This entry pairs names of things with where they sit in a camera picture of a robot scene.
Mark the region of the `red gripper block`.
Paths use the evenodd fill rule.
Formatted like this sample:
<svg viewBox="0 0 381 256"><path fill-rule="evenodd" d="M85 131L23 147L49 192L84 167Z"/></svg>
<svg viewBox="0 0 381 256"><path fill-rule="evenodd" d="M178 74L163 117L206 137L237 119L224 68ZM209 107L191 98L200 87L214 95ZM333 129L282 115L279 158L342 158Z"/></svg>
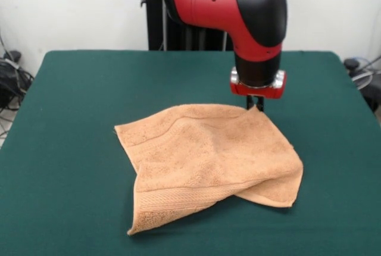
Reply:
<svg viewBox="0 0 381 256"><path fill-rule="evenodd" d="M254 105L256 108L264 111L264 98L279 99L285 90L287 81L287 74L284 70L279 70L273 82L265 87L250 87L243 84L240 79L236 67L233 67L230 73L230 89L233 94L246 96L246 109L250 110ZM253 97L257 96L257 103L255 104Z"/></svg>

